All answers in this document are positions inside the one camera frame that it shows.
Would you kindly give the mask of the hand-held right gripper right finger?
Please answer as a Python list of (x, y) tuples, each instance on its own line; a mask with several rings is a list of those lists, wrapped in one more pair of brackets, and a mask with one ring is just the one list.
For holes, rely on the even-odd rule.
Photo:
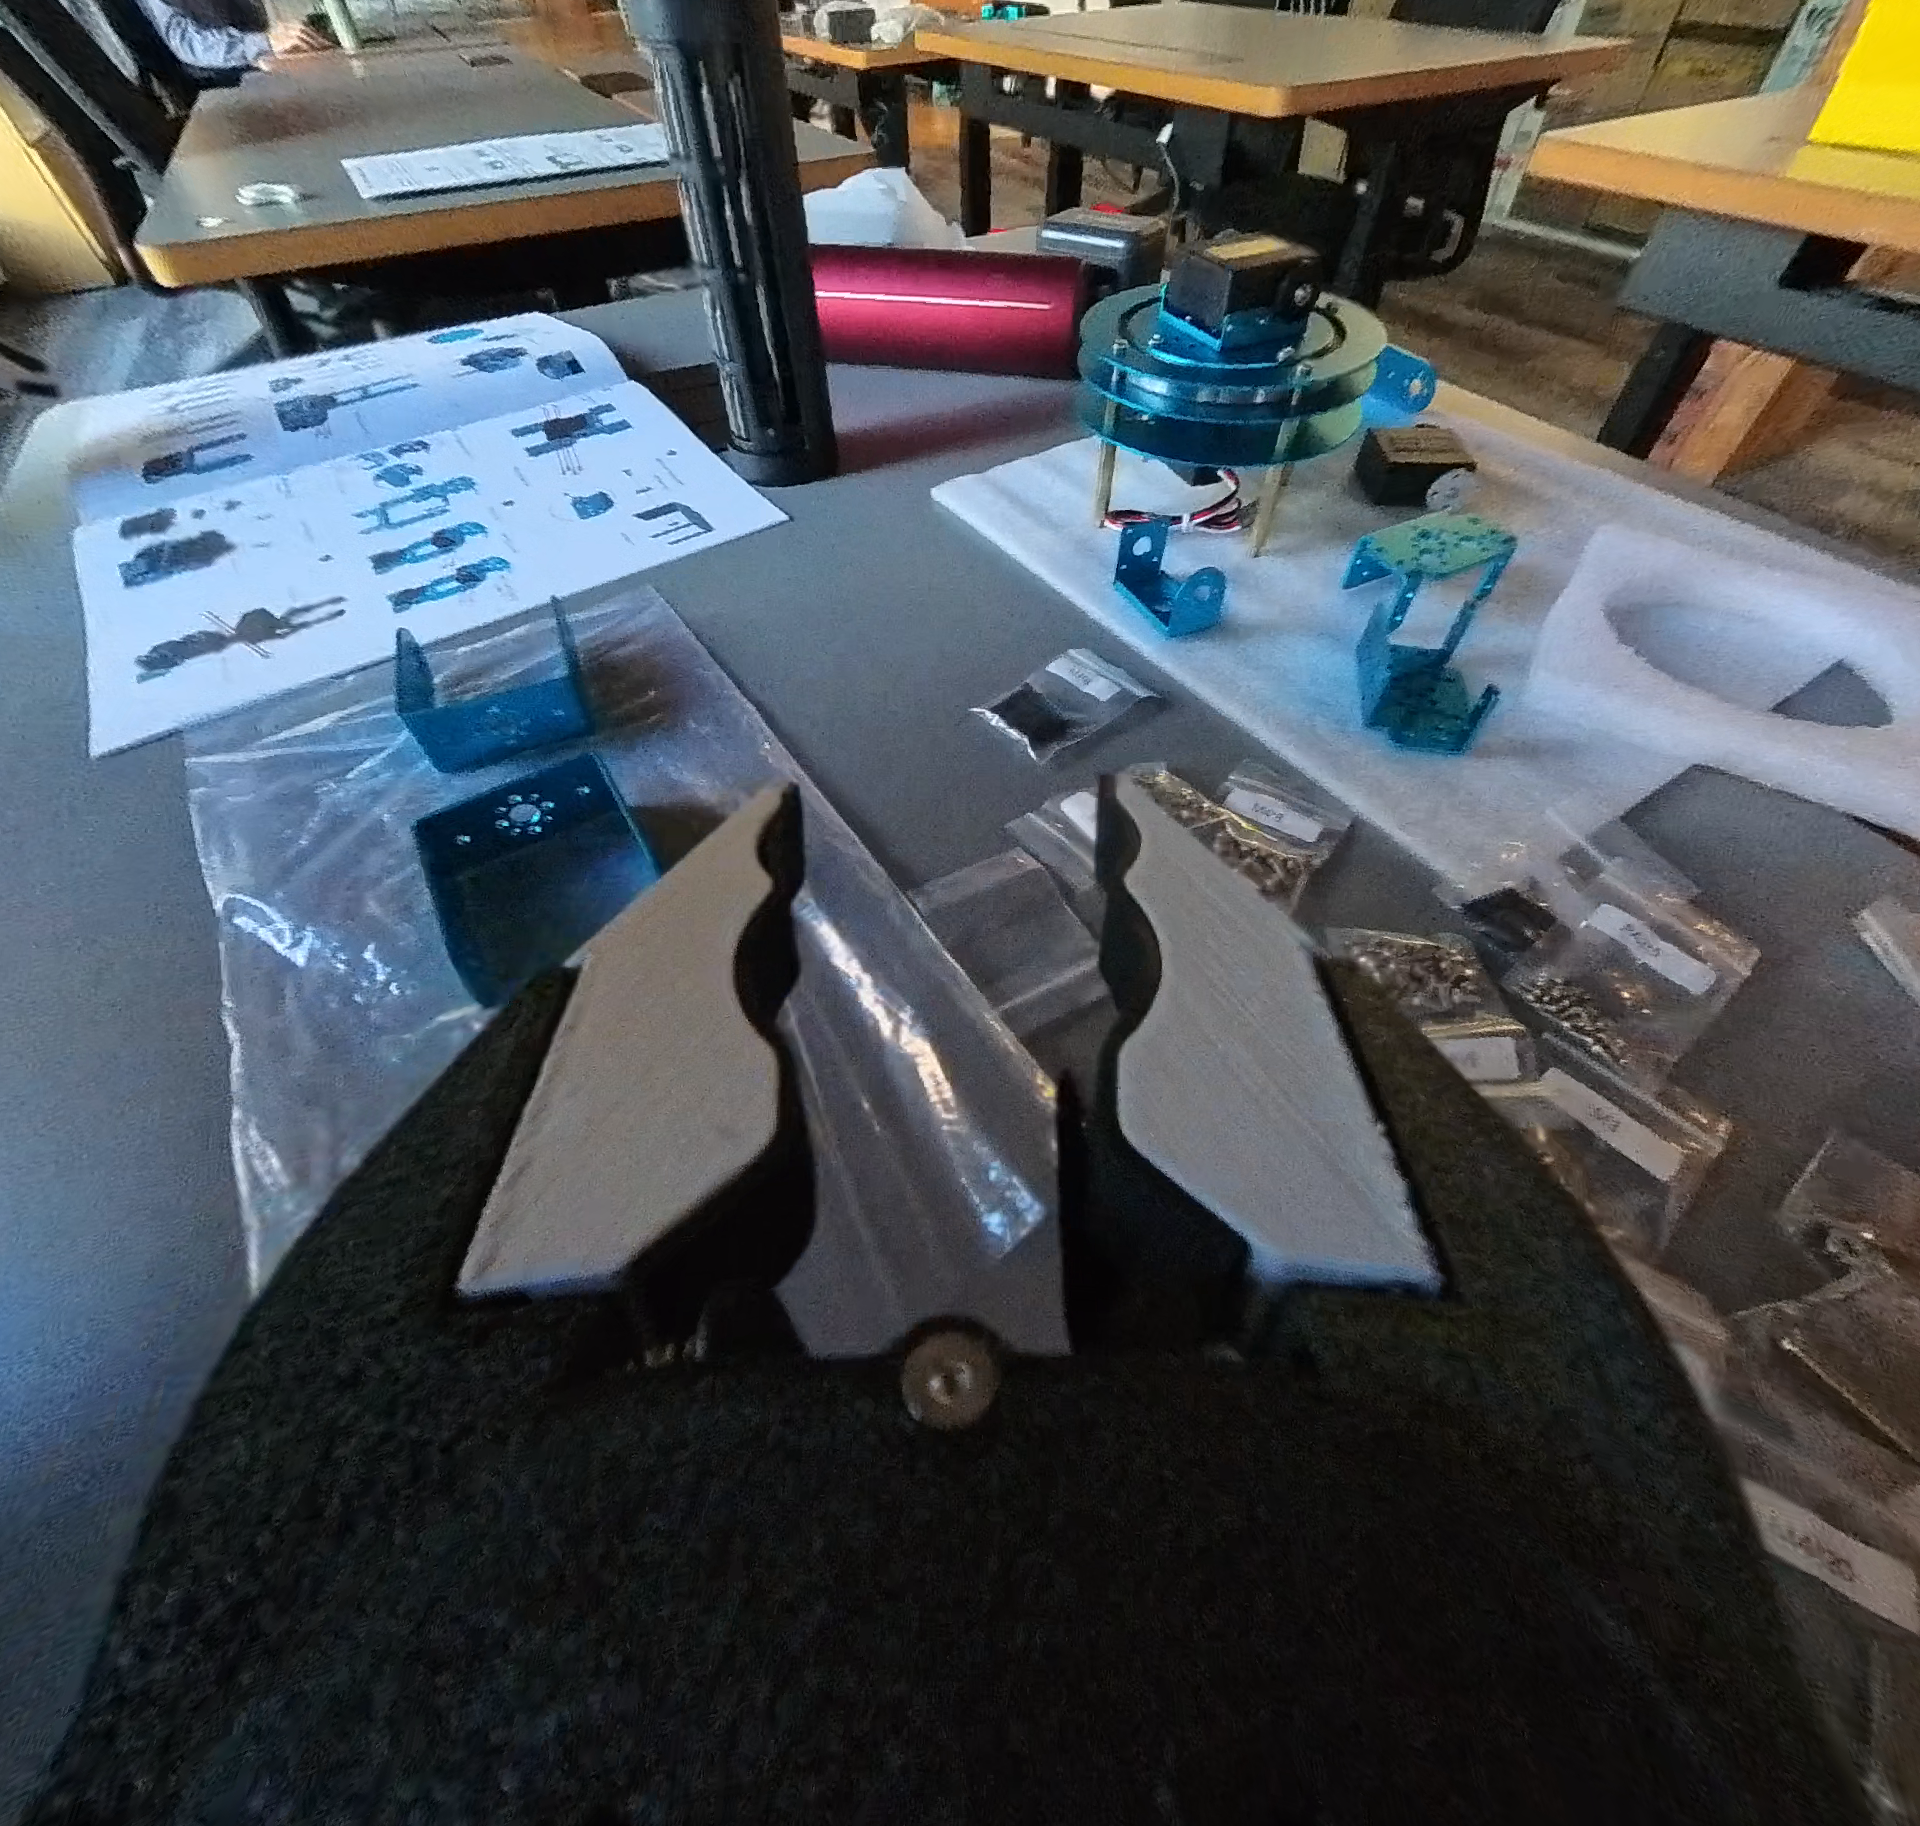
[(1093, 862), (1116, 1021), (1062, 1160), (1071, 1347), (1235, 1352), (1296, 1290), (1441, 1295), (1309, 931), (1139, 772), (1096, 786)]

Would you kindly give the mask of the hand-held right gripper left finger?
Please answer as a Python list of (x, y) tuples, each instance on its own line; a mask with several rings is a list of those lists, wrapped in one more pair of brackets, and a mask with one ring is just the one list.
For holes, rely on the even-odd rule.
[(818, 1223), (779, 1033), (803, 878), (805, 802), (771, 783), (590, 937), (460, 1264), (463, 1301), (779, 1308)]

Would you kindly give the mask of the blue round robot base assembly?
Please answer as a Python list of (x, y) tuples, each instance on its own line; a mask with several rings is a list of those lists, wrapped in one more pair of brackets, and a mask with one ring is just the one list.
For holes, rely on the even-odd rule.
[(1106, 524), (1119, 458), (1235, 471), (1264, 557), (1294, 470), (1361, 423), (1388, 340), (1323, 288), (1323, 260), (1275, 233), (1187, 247), (1162, 286), (1110, 296), (1083, 322), (1078, 418), (1096, 441), (1090, 520)]

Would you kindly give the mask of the wooden background desk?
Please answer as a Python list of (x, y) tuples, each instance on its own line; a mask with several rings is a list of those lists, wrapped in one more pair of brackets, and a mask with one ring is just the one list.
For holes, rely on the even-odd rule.
[(1651, 459), (1715, 345), (1918, 395), (1918, 296), (1857, 276), (1918, 257), (1918, 153), (1812, 136), (1825, 95), (1762, 92), (1549, 135), (1531, 175), (1658, 208), (1619, 300), (1655, 322), (1599, 445)]
[(914, 44), (870, 46), (828, 36), (783, 34), (785, 95), (792, 118), (807, 124), (815, 109), (830, 113), (830, 131), (864, 141), (878, 167), (912, 172), (906, 86), (957, 86), (957, 61)]
[(1376, 305), (1409, 275), (1409, 201), (1480, 233), (1503, 120), (1552, 86), (1610, 70), (1616, 36), (1491, 34), (1359, 17), (1143, 5), (961, 22), (916, 36), (957, 70), (961, 219), (996, 226), (992, 135), (1046, 145), (1046, 210), (1084, 197), (1084, 161), (1158, 175), (1201, 230), (1248, 210), (1231, 198), (1231, 143), (1248, 124), (1322, 120), (1347, 135), (1341, 181), (1316, 230), (1331, 233), (1331, 286)]

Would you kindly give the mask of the clear plastic bag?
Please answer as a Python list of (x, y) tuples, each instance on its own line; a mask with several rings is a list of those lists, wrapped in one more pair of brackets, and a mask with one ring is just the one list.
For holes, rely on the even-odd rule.
[[(595, 753), (663, 862), (769, 781), (803, 786), (803, 976), (779, 1031), (818, 1227), (779, 1295), (805, 1347), (867, 1357), (951, 1315), (1062, 1352), (1055, 1084), (665, 595), (638, 588), (569, 622)], [(492, 1021), (447, 961), (418, 820), (556, 759), (438, 772), (390, 671), (191, 734), (253, 1292)]]

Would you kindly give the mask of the white foam block with cutout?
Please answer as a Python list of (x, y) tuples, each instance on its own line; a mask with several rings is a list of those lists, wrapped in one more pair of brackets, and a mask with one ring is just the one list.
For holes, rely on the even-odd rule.
[[(1781, 714), (1835, 666), (1879, 724)], [(1835, 557), (1795, 544), (1769, 563), (1603, 524), (1534, 637), (1527, 704), (1918, 838), (1918, 590)]]

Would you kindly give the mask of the open instruction booklet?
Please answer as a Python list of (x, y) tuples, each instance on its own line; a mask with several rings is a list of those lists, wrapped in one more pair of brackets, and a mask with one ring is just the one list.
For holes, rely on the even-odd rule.
[(95, 759), (785, 521), (551, 313), (88, 399), (68, 494)]

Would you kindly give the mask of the black servo motor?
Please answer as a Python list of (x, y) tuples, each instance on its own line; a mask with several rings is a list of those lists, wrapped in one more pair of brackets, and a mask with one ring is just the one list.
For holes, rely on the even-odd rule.
[(1451, 426), (1372, 426), (1356, 454), (1359, 491), (1383, 509), (1451, 512), (1480, 485), (1480, 459)]

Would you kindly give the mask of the red metal tube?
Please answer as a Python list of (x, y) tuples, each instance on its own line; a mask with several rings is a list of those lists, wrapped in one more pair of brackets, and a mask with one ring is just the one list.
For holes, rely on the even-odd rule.
[(1070, 380), (1090, 270), (1067, 256), (815, 247), (837, 367)]

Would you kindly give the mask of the black slotted tube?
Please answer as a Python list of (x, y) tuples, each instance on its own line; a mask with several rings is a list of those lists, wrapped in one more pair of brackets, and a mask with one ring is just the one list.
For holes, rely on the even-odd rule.
[(653, 70), (729, 450), (754, 485), (839, 470), (777, 0), (622, 0)]

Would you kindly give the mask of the crumpled white tissue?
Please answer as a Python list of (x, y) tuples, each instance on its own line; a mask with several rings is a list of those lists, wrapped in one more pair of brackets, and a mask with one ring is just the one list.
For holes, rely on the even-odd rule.
[(949, 221), (897, 167), (864, 167), (837, 188), (805, 192), (812, 247), (957, 252), (962, 230)]

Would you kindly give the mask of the yellow box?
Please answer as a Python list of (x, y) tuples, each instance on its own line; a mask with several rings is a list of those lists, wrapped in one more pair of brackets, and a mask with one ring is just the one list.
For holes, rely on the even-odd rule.
[(1918, 0), (1870, 0), (1807, 143), (1918, 154)]

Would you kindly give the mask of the blue bracket with round holes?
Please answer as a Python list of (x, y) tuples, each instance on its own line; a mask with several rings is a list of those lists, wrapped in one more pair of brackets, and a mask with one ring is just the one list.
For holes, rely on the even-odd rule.
[(415, 822), (445, 954), (497, 1010), (566, 966), (663, 877), (604, 759), (564, 759)]

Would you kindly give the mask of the medium blue U bracket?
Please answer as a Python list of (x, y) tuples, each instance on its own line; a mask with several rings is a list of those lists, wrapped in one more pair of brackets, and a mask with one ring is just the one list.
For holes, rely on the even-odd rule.
[(477, 772), (595, 734), (589, 673), (560, 595), (551, 600), (551, 613), (560, 671), (460, 703), (443, 703), (427, 649), (415, 633), (398, 631), (394, 714), (438, 772)]

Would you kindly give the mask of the large blue U bracket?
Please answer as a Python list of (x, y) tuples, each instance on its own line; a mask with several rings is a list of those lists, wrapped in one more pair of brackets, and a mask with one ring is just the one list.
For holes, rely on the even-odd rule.
[[(1501, 698), (1501, 686), (1466, 686), (1457, 651), (1480, 608), (1501, 588), (1520, 536), (1471, 512), (1428, 512), (1361, 535), (1341, 590), (1388, 585), (1356, 649), (1359, 709), (1367, 731), (1406, 753), (1457, 759)], [(1428, 588), (1471, 577), (1439, 643), (1406, 639), (1409, 615)]]

